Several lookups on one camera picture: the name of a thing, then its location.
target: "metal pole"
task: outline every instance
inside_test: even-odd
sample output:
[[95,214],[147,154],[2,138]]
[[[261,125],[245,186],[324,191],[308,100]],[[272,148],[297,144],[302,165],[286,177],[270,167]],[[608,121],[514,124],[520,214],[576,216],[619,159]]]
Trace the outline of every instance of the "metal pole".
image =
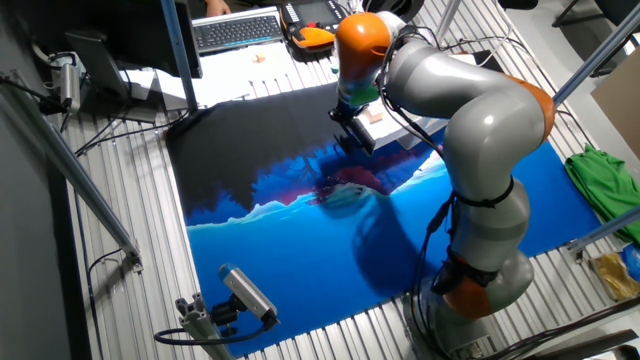
[[627,15],[620,26],[596,49],[596,51],[582,64],[578,71],[558,90],[553,97],[556,107],[562,104],[573,91],[582,84],[602,61],[616,49],[640,24],[640,4]]
[[54,129],[53,125],[44,118],[35,107],[33,99],[23,91],[4,85],[0,86],[0,95],[2,95],[0,108],[15,110],[20,121],[33,133],[47,156],[69,180],[105,229],[131,259],[134,269],[141,270],[140,252],[131,243],[124,226],[64,142],[58,130]]
[[444,34],[449,30],[449,26],[451,26],[453,17],[458,12],[458,6],[460,6],[461,2],[462,0],[449,0],[447,3],[447,8],[444,9],[444,14],[442,14],[442,19],[440,19],[440,24],[438,24],[438,29],[436,30],[436,40],[438,42],[442,41]]
[[167,30],[173,45],[173,55],[178,64],[178,73],[182,79],[184,94],[187,98],[187,108],[190,113],[198,110],[198,102],[196,101],[196,93],[193,91],[193,82],[191,81],[191,72],[189,71],[189,60],[187,59],[187,51],[184,49],[184,40],[180,31],[180,23],[178,21],[178,13],[174,0],[161,0],[164,19],[167,22]]
[[567,245],[567,251],[569,253],[575,253],[577,251],[582,250],[585,246],[602,239],[607,235],[611,235],[614,232],[622,229],[623,227],[631,224],[632,222],[640,219],[640,205],[632,208],[626,213],[602,224],[599,228],[593,230],[587,235],[570,241]]

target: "desk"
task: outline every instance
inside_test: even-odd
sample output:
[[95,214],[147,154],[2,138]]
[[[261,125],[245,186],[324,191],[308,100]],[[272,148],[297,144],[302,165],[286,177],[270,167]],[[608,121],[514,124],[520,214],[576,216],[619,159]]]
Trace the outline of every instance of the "desk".
[[[428,1],[416,22],[435,28],[445,5],[443,0]],[[444,41],[503,34],[506,29],[492,0],[467,1],[460,5]],[[522,41],[517,31],[513,37]],[[465,45],[454,51],[477,52],[490,48],[491,44],[481,43]],[[555,93],[557,87],[526,53],[516,47],[504,44],[498,51],[498,61],[512,75],[524,78],[550,94]],[[305,62],[291,64],[291,71],[286,74],[253,82],[251,93],[245,96],[245,100],[335,81],[329,59],[312,55]],[[565,106],[561,109],[571,112]],[[157,121],[166,123],[166,114],[159,113]],[[104,119],[95,123],[91,119],[84,119],[81,124],[72,122],[64,136],[71,148],[77,149],[105,125]],[[120,134],[148,125],[118,125],[116,122],[113,127],[114,132]],[[587,141],[593,142],[577,122],[564,115],[558,116],[550,142],[562,159],[581,152]],[[178,313],[173,301],[179,297],[189,298],[199,288],[171,163],[160,134],[150,131],[123,137],[116,141],[115,146],[104,143],[82,157],[81,162],[126,229],[135,236],[145,256],[145,269],[140,275],[121,273],[117,266],[122,261],[119,254],[112,257],[118,262],[107,261],[96,266],[92,273],[104,357],[206,359],[200,348],[172,348],[153,341],[154,332],[178,327]],[[70,204],[78,260],[83,268],[85,259],[73,197]],[[83,220],[88,253],[86,261],[90,263],[98,256],[115,250],[114,241],[86,206],[80,202],[77,208]],[[587,254],[597,256],[612,251],[618,245],[615,239],[601,240],[590,245]],[[512,344],[532,333],[565,324],[612,304],[586,264],[567,262],[554,250],[535,257],[533,265],[536,278],[526,295],[493,316],[505,343]],[[83,289],[86,289],[86,279],[83,277],[81,281]],[[392,299],[339,323],[271,346],[261,354],[250,354],[245,359],[425,358],[416,354],[405,336],[401,312],[402,304]],[[99,359],[89,310],[87,320],[94,358]]]

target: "person's arm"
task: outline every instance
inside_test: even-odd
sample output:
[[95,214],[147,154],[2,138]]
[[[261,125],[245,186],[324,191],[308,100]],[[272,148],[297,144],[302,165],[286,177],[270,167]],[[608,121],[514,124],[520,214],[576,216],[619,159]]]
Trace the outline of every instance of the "person's arm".
[[205,0],[207,3],[207,16],[231,14],[231,9],[224,0]]

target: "keyboard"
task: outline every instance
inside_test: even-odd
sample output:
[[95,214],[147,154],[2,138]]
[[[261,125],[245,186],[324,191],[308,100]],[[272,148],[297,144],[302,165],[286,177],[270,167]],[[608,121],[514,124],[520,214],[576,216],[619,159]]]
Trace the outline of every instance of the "keyboard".
[[256,16],[193,27],[200,54],[283,39],[275,16]]

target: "green cloth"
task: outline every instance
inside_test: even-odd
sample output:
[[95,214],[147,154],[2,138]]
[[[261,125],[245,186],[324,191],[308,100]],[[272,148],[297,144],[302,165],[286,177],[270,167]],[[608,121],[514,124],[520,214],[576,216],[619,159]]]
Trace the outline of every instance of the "green cloth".
[[[585,152],[568,158],[564,168],[574,185],[604,221],[640,204],[640,190],[624,168],[624,161],[585,145]],[[625,241],[640,244],[640,221],[616,232]]]

